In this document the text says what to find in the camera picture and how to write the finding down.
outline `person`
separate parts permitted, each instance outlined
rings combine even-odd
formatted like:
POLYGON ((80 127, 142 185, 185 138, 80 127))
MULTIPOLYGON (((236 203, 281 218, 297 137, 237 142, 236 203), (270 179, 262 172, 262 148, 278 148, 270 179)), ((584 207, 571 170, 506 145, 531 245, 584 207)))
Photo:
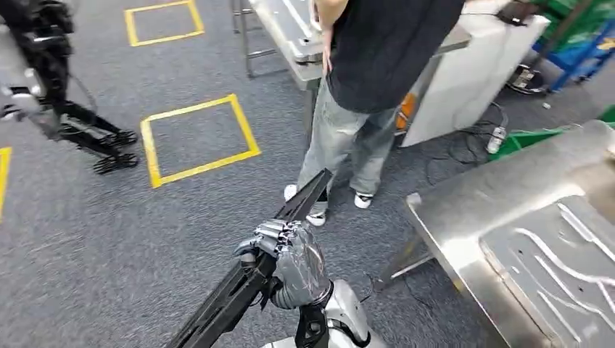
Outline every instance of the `person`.
MULTIPOLYGON (((465 0, 315 0, 323 78, 293 197, 320 170, 351 154, 355 205, 370 206, 395 139, 395 109, 457 23, 465 0)), ((307 221, 326 221, 331 181, 307 221)))

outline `blue rack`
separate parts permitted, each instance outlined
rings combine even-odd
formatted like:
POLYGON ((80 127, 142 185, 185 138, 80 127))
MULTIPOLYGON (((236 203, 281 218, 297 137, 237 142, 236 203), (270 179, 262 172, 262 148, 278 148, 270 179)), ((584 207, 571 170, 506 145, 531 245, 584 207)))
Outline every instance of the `blue rack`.
MULTIPOLYGON (((593 40, 581 43, 578 46, 564 49, 562 51, 554 51, 549 53, 547 59, 563 70, 559 78, 553 82, 550 87, 550 92, 559 91, 566 81, 570 78, 575 78, 578 81, 589 80, 596 73, 606 66, 607 61, 614 55, 615 49, 599 49, 598 46, 604 42, 604 39, 615 30, 615 20, 607 20, 602 31, 594 37, 593 40), (592 59, 590 65, 585 63, 592 59)), ((537 41, 533 49, 540 51, 542 44, 537 41)))

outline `person's hand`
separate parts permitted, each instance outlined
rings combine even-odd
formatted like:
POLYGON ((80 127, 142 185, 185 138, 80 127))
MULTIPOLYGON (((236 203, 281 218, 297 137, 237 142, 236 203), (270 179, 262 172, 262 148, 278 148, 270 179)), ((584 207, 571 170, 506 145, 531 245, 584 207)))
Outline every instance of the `person's hand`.
POLYGON ((331 40, 333 39, 333 28, 323 28, 323 75, 327 75, 333 69, 331 64, 331 40))

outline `stainless steel table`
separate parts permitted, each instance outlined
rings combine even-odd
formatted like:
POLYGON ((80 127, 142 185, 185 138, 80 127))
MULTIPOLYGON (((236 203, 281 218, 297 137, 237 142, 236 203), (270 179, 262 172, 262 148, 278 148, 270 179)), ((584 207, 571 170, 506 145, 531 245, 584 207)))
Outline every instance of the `stainless steel table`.
MULTIPOLYGON (((278 51, 284 57, 286 65, 301 91, 305 92, 305 113, 303 117, 306 141, 309 144, 312 133, 312 118, 318 85, 322 76, 322 64, 318 59, 320 49, 320 36, 318 32, 309 30, 309 1, 305 0, 249 0, 246 8, 244 0, 230 0, 233 12, 233 26, 236 33, 242 34, 242 44, 246 59, 246 69, 249 77, 253 77, 250 60, 269 55, 278 51), (263 28, 273 39, 275 49, 251 52, 246 31, 245 16, 254 13, 258 16, 263 28), (298 54, 297 48, 310 51, 310 54, 298 54)), ((462 49, 468 46, 471 36, 461 27, 455 26, 444 40, 430 63, 425 68, 421 79, 426 81, 418 89, 415 109, 429 87, 429 81, 435 74, 441 56, 449 51, 462 49)))
POLYGON ((435 257, 503 346, 607 347, 615 339, 615 131, 605 123, 590 121, 407 203, 416 233, 380 275, 380 290, 435 257), (416 247, 422 241, 427 252, 416 247))

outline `black t-shirt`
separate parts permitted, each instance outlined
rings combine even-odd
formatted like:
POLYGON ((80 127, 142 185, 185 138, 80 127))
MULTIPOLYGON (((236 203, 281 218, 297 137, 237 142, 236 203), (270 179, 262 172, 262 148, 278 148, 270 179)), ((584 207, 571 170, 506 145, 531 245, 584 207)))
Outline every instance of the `black t-shirt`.
POLYGON ((329 89, 339 106, 396 107, 457 23, 464 0, 349 0, 335 22, 329 89))

